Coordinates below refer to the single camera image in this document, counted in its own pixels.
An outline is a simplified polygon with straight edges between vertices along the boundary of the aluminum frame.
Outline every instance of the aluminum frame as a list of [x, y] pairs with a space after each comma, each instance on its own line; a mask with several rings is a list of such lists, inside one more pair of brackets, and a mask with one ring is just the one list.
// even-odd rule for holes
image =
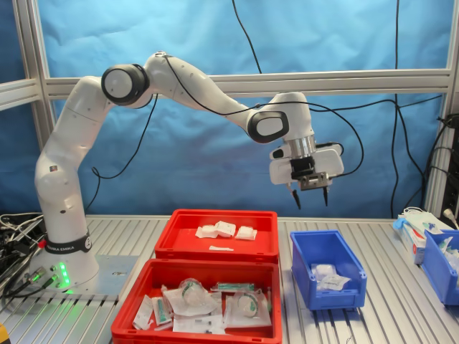
[[[272, 97], [293, 90], [305, 95], [440, 92], [445, 94], [441, 111], [444, 118], [448, 113], [459, 111], [458, 2], [455, 0], [448, 65], [444, 69], [214, 75], [211, 78], [231, 97]], [[68, 97], [79, 78], [50, 77], [37, 0], [12, 0], [12, 3], [27, 80], [0, 85], [0, 110], [30, 102], [42, 149], [56, 121], [52, 101]], [[451, 147], [452, 142], [453, 130], [447, 129], [439, 144]], [[449, 160], [450, 152], [439, 150], [434, 164], [448, 168]], [[445, 183], [444, 173], [432, 172], [425, 206], [436, 216], [441, 212]]]

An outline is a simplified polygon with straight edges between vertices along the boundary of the blue backdrop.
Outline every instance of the blue backdrop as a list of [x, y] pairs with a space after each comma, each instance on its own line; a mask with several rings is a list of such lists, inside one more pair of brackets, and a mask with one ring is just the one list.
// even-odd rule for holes
[[[210, 75], [257, 72], [230, 0], [134, 2], [135, 6], [132, 1], [117, 1], [113, 6], [108, 0], [41, 1], [51, 75], [101, 75], [113, 64], [143, 65], [157, 50], [185, 59]], [[290, 0], [281, 6], [277, 0], [236, 1], [263, 72], [393, 68], [395, 2]], [[401, 1], [399, 68], [446, 66], [452, 9], [451, 0]], [[399, 103], [432, 96], [400, 95]], [[393, 95], [308, 100], [342, 108], [388, 97]], [[246, 105], [268, 100], [239, 99]], [[55, 103], [57, 113], [63, 103]], [[104, 176], [119, 172], [136, 149], [149, 110], [110, 111], [80, 167], [86, 204], [97, 185], [91, 166]], [[439, 111], [439, 99], [402, 111], [412, 155], [420, 166], [425, 165], [434, 140]], [[187, 207], [265, 209], [281, 216], [388, 217], [394, 185], [390, 156], [394, 107], [384, 103], [341, 114], [359, 131], [365, 161], [357, 173], [334, 181], [329, 207], [324, 206], [321, 191], [310, 191], [300, 194], [303, 210], [299, 211], [285, 187], [270, 183], [268, 154], [281, 142], [259, 145], [216, 115], [159, 100], [138, 155], [123, 175], [102, 181], [90, 212], [170, 214]], [[347, 171], [357, 165], [359, 145], [345, 123], [331, 113], [313, 113], [313, 127], [318, 142], [337, 140], [344, 144]], [[36, 142], [33, 133], [23, 135], [18, 142], [10, 130], [0, 130], [4, 140], [14, 138], [15, 145]], [[396, 145], [400, 174], [396, 210], [400, 211], [420, 186], [420, 177], [408, 161], [401, 130]], [[29, 165], [36, 159], [33, 155], [26, 159], [20, 151], [9, 154], [9, 171], [18, 171], [21, 159]], [[18, 180], [18, 176], [0, 173], [0, 187], [15, 188], [15, 192], [0, 191], [0, 209], [2, 204], [11, 211], [38, 207], [27, 176]], [[17, 201], [7, 203], [11, 198]]]

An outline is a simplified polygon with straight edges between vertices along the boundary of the electrical wiring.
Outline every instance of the electrical wiring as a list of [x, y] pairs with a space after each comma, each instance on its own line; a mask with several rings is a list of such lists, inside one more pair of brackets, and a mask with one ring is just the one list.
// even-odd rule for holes
[[247, 31], [245, 31], [244, 25], [242, 25], [241, 19], [239, 18], [239, 14], [237, 14], [235, 0], [232, 0], [232, 6], [235, 9], [235, 14], [236, 14], [237, 21], [239, 22], [239, 25], [241, 26], [242, 30], [244, 31], [245, 36], [247, 37], [247, 41], [249, 41], [250, 49], [252, 50], [252, 53], [253, 53], [253, 58], [255, 59], [255, 62], [257, 63], [258, 72], [260, 72], [260, 74], [262, 74], [261, 73], [260, 64], [258, 63], [257, 55], [255, 54], [255, 49], [253, 49], [252, 41], [250, 40], [250, 37], [249, 37], [249, 34], [247, 33]]
[[97, 186], [97, 188], [96, 188], [96, 190], [95, 190], [93, 199], [92, 199], [91, 202], [86, 206], [85, 211], [87, 211], [87, 210], [91, 207], [91, 205], [93, 204], [95, 198], [96, 198], [97, 195], [98, 195], [99, 188], [100, 188], [100, 180], [101, 180], [101, 179], [114, 179], [114, 178], [118, 177], [119, 175], [121, 175], [121, 174], [127, 169], [127, 167], [129, 166], [129, 164], [131, 163], [131, 161], [134, 159], [134, 157], [137, 155], [137, 152], [138, 152], [138, 150], [139, 150], [140, 147], [141, 147], [143, 137], [144, 137], [144, 135], [145, 135], [146, 129], [147, 129], [147, 127], [148, 127], [148, 124], [150, 123], [151, 115], [153, 115], [153, 111], [155, 110], [155, 107], [156, 107], [156, 103], [157, 103], [157, 102], [158, 102], [158, 94], [156, 93], [155, 102], [154, 102], [154, 104], [153, 104], [153, 107], [151, 108], [150, 115], [148, 116], [148, 120], [146, 121], [145, 128], [143, 129], [141, 138], [140, 138], [140, 140], [139, 140], [139, 142], [138, 142], [138, 145], [137, 145], [137, 149], [136, 149], [136, 151], [134, 152], [134, 154], [131, 156], [131, 158], [129, 159], [128, 163], [123, 167], [123, 169], [122, 169], [119, 173], [115, 174], [114, 176], [111, 176], [111, 177], [104, 177], [104, 176], [101, 176], [101, 175], [100, 175], [100, 173], [99, 173], [99, 171], [97, 170], [96, 167], [93, 166], [93, 167], [91, 168], [91, 171], [98, 177], [98, 186]]
[[[255, 61], [257, 63], [257, 66], [258, 66], [258, 70], [261, 74], [261, 69], [260, 69], [260, 66], [258, 64], [258, 59], [257, 59], [257, 55], [255, 54], [255, 50], [253, 49], [253, 45], [252, 45], [252, 41], [248, 35], [248, 33], [245, 31], [245, 28], [244, 26], [242, 25], [242, 22], [240, 21], [240, 18], [237, 14], [237, 10], [236, 10], [236, 6], [235, 6], [235, 0], [232, 0], [233, 2], [233, 7], [235, 9], [235, 13], [236, 13], [236, 17], [237, 17], [237, 20], [239, 21], [240, 23], [240, 26], [242, 27], [242, 30], [244, 31], [246, 37], [247, 37], [247, 40], [249, 41], [249, 44], [252, 48], [252, 53], [253, 53], [253, 57], [255, 58]], [[396, 15], [395, 15], [395, 66], [394, 68], [395, 69], [398, 69], [398, 49], [399, 49], [399, 7], [400, 7], [400, 1], [397, 0], [397, 6], [396, 6]], [[377, 101], [377, 102], [371, 102], [369, 104], [364, 104], [364, 105], [359, 105], [359, 106], [355, 106], [355, 107], [342, 107], [342, 108], [339, 108], [339, 109], [333, 109], [335, 111], [339, 111], [339, 110], [353, 110], [353, 109], [359, 109], [359, 108], [365, 108], [367, 106], [371, 106], [371, 105], [375, 105], [375, 104], [379, 104], [381, 102], [393, 102], [394, 103], [394, 106], [395, 106], [395, 119], [394, 119], [394, 130], [393, 130], [393, 135], [392, 135], [392, 144], [391, 144], [391, 157], [392, 157], [392, 162], [393, 162], [393, 165], [394, 165], [394, 171], [395, 171], [395, 185], [394, 185], [394, 189], [392, 191], [392, 196], [391, 196], [391, 203], [390, 203], [390, 211], [391, 211], [391, 216], [394, 217], [394, 197], [395, 197], [395, 193], [396, 193], [396, 190], [397, 190], [397, 186], [398, 186], [398, 183], [399, 183], [399, 174], [398, 174], [398, 170], [397, 170], [397, 163], [395, 161], [395, 156], [394, 156], [394, 149], [395, 149], [395, 135], [396, 135], [396, 132], [397, 132], [397, 113], [399, 114], [400, 116], [400, 120], [402, 121], [402, 127], [403, 127], [403, 131], [404, 131], [404, 138], [405, 138], [405, 144], [406, 144], [406, 149], [407, 149], [407, 153], [408, 153], [408, 156], [410, 158], [410, 160], [413, 162], [413, 164], [415, 165], [416, 169], [420, 172], [420, 175], [421, 175], [421, 183], [422, 183], [422, 186], [421, 186], [421, 191], [422, 191], [422, 197], [421, 199], [424, 198], [424, 193], [425, 193], [425, 185], [427, 184], [426, 182], [426, 178], [425, 178], [425, 174], [422, 172], [422, 170], [420, 169], [420, 167], [418, 166], [418, 164], [416, 163], [416, 161], [414, 160], [414, 158], [411, 156], [411, 153], [410, 153], [410, 147], [408, 145], [408, 135], [407, 135], [407, 130], [406, 130], [406, 125], [404, 123], [404, 120], [403, 120], [403, 116], [402, 116], [402, 112], [400, 111], [401, 108], [405, 108], [405, 107], [408, 107], [408, 106], [413, 106], [413, 105], [417, 105], [417, 104], [422, 104], [424, 102], [428, 102], [428, 101], [431, 101], [431, 100], [434, 100], [434, 99], [438, 99], [442, 97], [442, 95], [437, 95], [437, 96], [434, 96], [434, 97], [431, 97], [431, 98], [428, 98], [428, 99], [425, 99], [425, 100], [420, 100], [420, 101], [417, 101], [417, 102], [413, 102], [413, 103], [410, 103], [410, 104], [406, 104], [406, 105], [402, 105], [402, 106], [399, 106], [398, 105], [398, 95], [395, 94], [394, 95], [394, 98], [395, 100], [380, 100], [380, 101]], [[328, 112], [329, 110], [318, 110], [318, 109], [313, 109], [313, 108], [310, 108], [311, 111], [315, 111], [315, 112]]]
[[[14, 231], [18, 231], [20, 232], [22, 235], [24, 235], [26, 238], [32, 240], [33, 242], [35, 242], [36, 244], [38, 244], [38, 242], [31, 238], [28, 234], [25, 234], [22, 230], [21, 230], [21, 227], [23, 227], [24, 225], [26, 224], [30, 224], [31, 222], [35, 222], [36, 220], [38, 219], [41, 219], [43, 217], [43, 215], [39, 215], [33, 219], [30, 219], [30, 220], [27, 220], [27, 221], [24, 221], [22, 222], [21, 224], [18, 224], [16, 226], [14, 225], [11, 225], [11, 224], [8, 224], [8, 223], [5, 223], [3, 222], [1, 219], [5, 216], [26, 216], [26, 215], [37, 215], [37, 214], [41, 214], [41, 213], [22, 213], [22, 214], [3, 214], [3, 215], [0, 215], [0, 224], [2, 224], [3, 226], [7, 227], [7, 228], [10, 228], [10, 229], [13, 229]], [[14, 234], [13, 236], [11, 236], [11, 238], [9, 239], [9, 241], [12, 241], [14, 239]]]
[[220, 113], [218, 111], [215, 111], [209, 107], [207, 107], [206, 105], [203, 105], [200, 103], [200, 101], [198, 101], [188, 90], [187, 88], [185, 87], [185, 85], [183, 84], [183, 82], [180, 80], [180, 77], [177, 75], [175, 69], [172, 67], [172, 64], [170, 63], [169, 61], [169, 58], [167, 57], [167, 55], [164, 55], [164, 59], [166, 59], [167, 61], [167, 64], [169, 65], [169, 67], [171, 68], [171, 71], [174, 73], [175, 75], [175, 78], [177, 79], [177, 81], [179, 82], [179, 84], [181, 85], [181, 87], [184, 89], [184, 91], [187, 93], [187, 95], [196, 103], [198, 104], [199, 106], [201, 106], [202, 108], [206, 109], [207, 111], [211, 112], [211, 113], [215, 113], [217, 115], [222, 115], [222, 116], [228, 116], [228, 115], [234, 115], [235, 113], [243, 113], [245, 111], [248, 111], [248, 110], [253, 110], [253, 109], [258, 109], [258, 108], [261, 108], [262, 106], [265, 106], [265, 105], [282, 105], [282, 104], [305, 104], [305, 105], [312, 105], [312, 106], [316, 106], [316, 107], [319, 107], [319, 108], [323, 108], [323, 109], [327, 109], [329, 110], [330, 112], [332, 112], [334, 115], [340, 117], [344, 122], [347, 123], [347, 125], [349, 125], [349, 127], [351, 127], [352, 131], [354, 132], [354, 134], [356, 135], [357, 137], [357, 140], [359, 141], [359, 145], [360, 145], [360, 149], [361, 149], [361, 159], [360, 159], [360, 162], [359, 164], [357, 165], [357, 167], [352, 170], [351, 172], [348, 172], [348, 173], [342, 173], [340, 174], [339, 176], [336, 176], [334, 178], [338, 178], [338, 177], [342, 177], [342, 176], [348, 176], [349, 174], [352, 174], [354, 173], [355, 171], [357, 171], [360, 166], [362, 165], [362, 163], [364, 162], [364, 156], [365, 156], [365, 150], [364, 150], [364, 144], [362, 143], [361, 141], [361, 138], [360, 138], [360, 135], [357, 133], [357, 130], [356, 128], [354, 128], [354, 126], [346, 119], [344, 118], [343, 116], [341, 116], [339, 113], [337, 113], [335, 110], [332, 110], [330, 109], [329, 107], [326, 107], [326, 106], [323, 106], [323, 105], [320, 105], [320, 104], [315, 104], [313, 102], [300, 102], [300, 101], [287, 101], [287, 102], [267, 102], [267, 103], [264, 103], [264, 104], [256, 104], [252, 107], [247, 107], [243, 110], [238, 110], [238, 111], [233, 111], [231, 113]]

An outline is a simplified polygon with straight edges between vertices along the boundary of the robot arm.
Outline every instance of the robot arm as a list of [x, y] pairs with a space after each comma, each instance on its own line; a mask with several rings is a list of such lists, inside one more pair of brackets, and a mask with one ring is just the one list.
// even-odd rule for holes
[[[137, 85], [131, 80], [138, 80]], [[102, 89], [116, 105], [143, 106], [152, 94], [160, 93], [189, 108], [225, 117], [255, 142], [269, 143], [282, 138], [285, 144], [270, 156], [274, 184], [290, 186], [297, 181], [301, 190], [326, 190], [331, 178], [343, 173], [339, 145], [317, 149], [309, 107], [302, 103], [306, 98], [300, 92], [281, 93], [264, 107], [248, 109], [225, 95], [196, 67], [165, 52], [153, 54], [144, 68], [133, 68], [131, 64], [109, 68], [102, 76]]]
[[301, 190], [323, 188], [344, 170], [339, 146], [317, 148], [311, 114], [302, 93], [276, 95], [269, 104], [255, 109], [225, 95], [196, 67], [168, 56], [152, 55], [145, 66], [120, 64], [105, 71], [102, 78], [84, 77], [70, 94], [35, 172], [40, 206], [47, 227], [46, 252], [31, 261], [30, 270], [44, 267], [55, 271], [59, 281], [50, 289], [80, 285], [98, 272], [90, 251], [85, 212], [77, 170], [103, 124], [116, 105], [140, 108], [160, 93], [197, 110], [217, 113], [240, 126], [254, 141], [269, 143], [278, 138], [284, 144], [271, 153], [270, 177], [274, 184], [297, 181]]

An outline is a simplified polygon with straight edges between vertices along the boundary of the aluminum table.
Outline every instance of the aluminum table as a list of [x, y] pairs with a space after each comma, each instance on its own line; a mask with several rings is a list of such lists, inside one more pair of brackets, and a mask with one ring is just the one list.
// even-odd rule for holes
[[[109, 343], [110, 325], [168, 216], [88, 216], [97, 254], [138, 255], [119, 300], [14, 299], [0, 312], [12, 343]], [[458, 343], [459, 307], [445, 307], [421, 268], [410, 262], [392, 221], [279, 218], [283, 342], [290, 344]], [[338, 229], [368, 275], [365, 306], [308, 310], [291, 273], [292, 231]]]

